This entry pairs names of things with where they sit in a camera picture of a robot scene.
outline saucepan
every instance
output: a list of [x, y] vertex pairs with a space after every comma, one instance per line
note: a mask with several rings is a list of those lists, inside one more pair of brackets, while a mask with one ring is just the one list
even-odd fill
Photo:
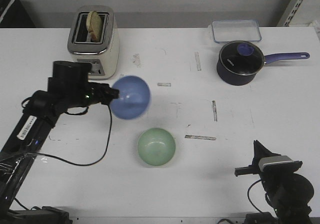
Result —
[[278, 60], [300, 60], [309, 57], [310, 54], [307, 52], [264, 56], [262, 51], [250, 42], [232, 41], [220, 50], [216, 70], [225, 82], [231, 85], [245, 85], [254, 79], [265, 64]]

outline black cable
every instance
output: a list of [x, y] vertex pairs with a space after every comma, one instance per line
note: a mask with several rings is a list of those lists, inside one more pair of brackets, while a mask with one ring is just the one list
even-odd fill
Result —
[[60, 160], [60, 161], [63, 161], [65, 163], [68, 163], [70, 165], [76, 165], [76, 166], [90, 166], [90, 165], [94, 165], [96, 163], [98, 163], [99, 161], [101, 161], [104, 156], [106, 155], [107, 153], [107, 150], [108, 150], [108, 146], [109, 146], [109, 140], [110, 140], [110, 134], [111, 134], [111, 127], [112, 127], [112, 114], [111, 114], [111, 109], [110, 109], [110, 106], [108, 106], [108, 109], [109, 109], [109, 114], [110, 114], [110, 127], [109, 127], [109, 134], [108, 134], [108, 139], [106, 141], [106, 149], [105, 149], [105, 152], [103, 153], [102, 157], [92, 163], [88, 163], [88, 164], [78, 164], [78, 163], [74, 163], [74, 162], [71, 162], [71, 161], [68, 161], [68, 160], [65, 160], [65, 159], [62, 159], [61, 157], [58, 157], [58, 156], [55, 156], [55, 155], [50, 155], [50, 154], [44, 154], [44, 153], [26, 153], [27, 155], [40, 155], [40, 156], [46, 156], [46, 157], [50, 157], [50, 158], [54, 158], [54, 159], [57, 159], [57, 160]]
[[18, 201], [17, 198], [14, 198], [14, 200], [19, 204], [19, 206], [21, 206], [23, 209], [25, 210], [29, 210], [28, 208], [26, 208], [20, 201]]
[[259, 211], [260, 213], [263, 213], [260, 209], [258, 209], [258, 208], [254, 205], [254, 203], [251, 201], [250, 196], [249, 196], [249, 193], [250, 193], [251, 188], [252, 188], [254, 185], [256, 185], [257, 183], [261, 182], [261, 181], [262, 181], [261, 179], [255, 181], [255, 182], [248, 188], [248, 191], [247, 191], [246, 195], [247, 195], [248, 200], [249, 200], [249, 202], [251, 203], [251, 205], [252, 205], [257, 211]]
[[273, 208], [273, 206], [272, 206], [272, 204], [271, 204], [271, 201], [270, 201], [270, 199], [269, 199], [269, 197], [268, 197], [267, 193], [266, 193], [264, 196], [265, 196], [265, 200], [266, 200], [266, 202], [268, 203], [268, 205], [269, 205], [269, 206], [271, 206], [271, 207]]
[[235, 224], [234, 222], [232, 222], [231, 220], [229, 220], [229, 219], [227, 219], [227, 218], [222, 218], [222, 219], [219, 220], [216, 224], [219, 224], [219, 223], [221, 223], [221, 222], [223, 222], [223, 221], [226, 221], [226, 222], [228, 222], [229, 224]]
[[21, 106], [22, 108], [25, 108], [26, 106], [24, 105], [25, 102], [29, 101], [31, 99], [31, 97], [28, 97], [26, 99], [24, 99], [22, 102], [21, 102]]
[[24, 153], [20, 153], [20, 154], [18, 154], [18, 155], [12, 155], [12, 156], [6, 157], [6, 158], [1, 159], [1, 160], [0, 160], [0, 163], [3, 163], [4, 161], [10, 160], [10, 159], [12, 159], [12, 158], [17, 159], [18, 157], [23, 157], [24, 155], [25, 155]]
[[34, 206], [34, 207], [32, 207], [32, 208], [31, 208], [31, 210], [32, 210], [32, 209], [35, 209], [35, 210], [41, 210], [41, 208], [40, 208], [40, 207], [38, 207], [38, 206]]
[[67, 115], [85, 115], [85, 114], [88, 113], [88, 110], [89, 110], [89, 107], [87, 106], [87, 107], [85, 108], [85, 110], [82, 111], [82, 112], [80, 112], [80, 113], [72, 114], [72, 113], [69, 113], [68, 111], [65, 111], [65, 114], [67, 114]]

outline plastic container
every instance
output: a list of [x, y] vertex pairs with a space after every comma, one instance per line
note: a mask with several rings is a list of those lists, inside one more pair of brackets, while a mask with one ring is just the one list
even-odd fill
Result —
[[212, 21], [211, 30], [216, 43], [231, 41], [261, 41], [259, 25], [256, 20]]

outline white table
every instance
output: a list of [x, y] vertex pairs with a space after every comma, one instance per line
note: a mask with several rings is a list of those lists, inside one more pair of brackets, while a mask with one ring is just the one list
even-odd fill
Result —
[[[205, 222], [201, 218], [245, 216], [256, 212], [246, 196], [259, 177], [235, 177], [234, 168], [251, 164], [257, 139], [272, 152], [303, 161], [297, 173], [313, 184], [311, 216], [320, 216], [320, 43], [312, 28], [260, 31], [257, 45], [265, 55], [309, 52], [311, 57], [269, 64], [251, 83], [232, 86], [216, 72], [222, 45], [213, 43], [208, 29], [119, 29], [117, 71], [105, 82], [112, 84], [123, 75], [142, 77], [152, 93], [149, 110], [135, 120], [114, 118], [110, 147], [99, 164], [75, 167], [38, 157], [17, 198], [28, 207], [64, 209], [79, 217], [75, 223], [88, 217], [95, 223], [113, 217], [130, 217], [128, 223], [157, 217], [168, 223], [163, 218], [179, 217], [169, 219], [180, 222], [180, 217], [197, 217]], [[68, 33], [69, 29], [0, 29], [1, 143], [22, 115], [21, 101], [47, 89], [52, 62], [71, 61]], [[42, 152], [74, 162], [94, 161], [105, 148], [108, 124], [102, 105], [92, 106], [85, 116], [62, 115]], [[161, 167], [144, 164], [137, 153], [139, 135], [151, 127], [168, 130], [176, 140], [175, 156]], [[274, 214], [264, 194], [259, 184], [251, 191], [252, 200]], [[12, 209], [20, 208], [13, 204]]]

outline green bowl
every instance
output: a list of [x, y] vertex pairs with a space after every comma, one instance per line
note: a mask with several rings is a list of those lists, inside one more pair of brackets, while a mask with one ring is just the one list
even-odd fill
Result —
[[161, 128], [146, 130], [138, 140], [140, 158], [149, 165], [164, 165], [175, 154], [175, 140], [172, 135]]

